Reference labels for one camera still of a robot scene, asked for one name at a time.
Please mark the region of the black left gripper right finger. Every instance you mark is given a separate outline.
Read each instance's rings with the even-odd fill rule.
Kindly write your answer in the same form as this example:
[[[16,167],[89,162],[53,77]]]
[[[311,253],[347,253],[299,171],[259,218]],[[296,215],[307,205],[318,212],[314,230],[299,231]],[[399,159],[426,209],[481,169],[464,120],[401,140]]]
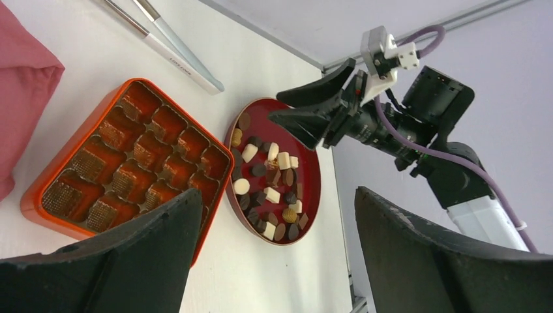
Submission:
[[[370,189],[355,220],[378,312],[551,312],[552,256],[435,224]]]

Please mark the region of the silver white-handled tongs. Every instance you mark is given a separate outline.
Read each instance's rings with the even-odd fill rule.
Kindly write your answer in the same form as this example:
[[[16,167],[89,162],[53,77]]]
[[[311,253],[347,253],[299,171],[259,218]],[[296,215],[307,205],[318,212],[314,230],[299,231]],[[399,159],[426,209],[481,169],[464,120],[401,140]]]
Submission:
[[[210,95],[217,95],[225,91],[223,83],[210,73],[205,65],[195,56],[192,50],[181,40],[149,1],[135,1],[134,3],[146,18],[161,32],[163,37],[169,41],[171,44],[170,46],[165,45],[163,41],[114,1],[101,1],[101,3],[111,9],[115,15],[127,23],[131,29],[136,30],[138,36],[150,48],[167,59],[175,68],[179,69],[204,91]]]

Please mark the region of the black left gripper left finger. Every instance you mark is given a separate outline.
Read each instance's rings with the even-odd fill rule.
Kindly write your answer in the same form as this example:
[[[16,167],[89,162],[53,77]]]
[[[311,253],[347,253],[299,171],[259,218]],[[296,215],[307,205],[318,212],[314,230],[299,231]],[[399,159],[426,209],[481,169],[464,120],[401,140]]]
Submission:
[[[1,260],[2,312],[178,312],[202,217],[200,191],[51,254]]]

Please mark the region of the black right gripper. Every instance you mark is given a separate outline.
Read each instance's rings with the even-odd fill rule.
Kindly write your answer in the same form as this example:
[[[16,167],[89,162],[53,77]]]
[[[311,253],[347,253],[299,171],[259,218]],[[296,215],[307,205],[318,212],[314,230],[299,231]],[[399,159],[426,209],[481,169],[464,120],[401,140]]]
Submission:
[[[403,171],[419,159],[420,152],[393,137],[379,118],[374,101],[361,105],[367,73],[359,70],[342,90],[355,64],[355,59],[348,58],[338,69],[319,80],[277,93],[276,99],[292,108],[271,112],[268,119],[309,150],[315,150],[323,139],[324,147],[333,147],[349,136],[391,155],[395,158],[396,169]],[[341,90],[340,99],[332,98]],[[395,130],[413,143],[428,146],[432,141],[432,127],[396,111],[394,104],[380,103]],[[345,119],[334,126],[345,112]]]

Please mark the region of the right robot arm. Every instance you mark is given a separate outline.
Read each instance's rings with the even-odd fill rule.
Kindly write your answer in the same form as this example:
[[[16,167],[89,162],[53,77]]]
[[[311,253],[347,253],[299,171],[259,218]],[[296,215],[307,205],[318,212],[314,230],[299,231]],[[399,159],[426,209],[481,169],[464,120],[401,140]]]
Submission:
[[[468,145],[448,137],[474,99],[471,88],[423,67],[402,102],[365,96],[370,76],[353,59],[313,83],[279,92],[283,110],[268,115],[307,149],[334,147],[345,136],[391,155],[398,170],[426,179],[441,207],[468,237],[531,252],[515,218]]]

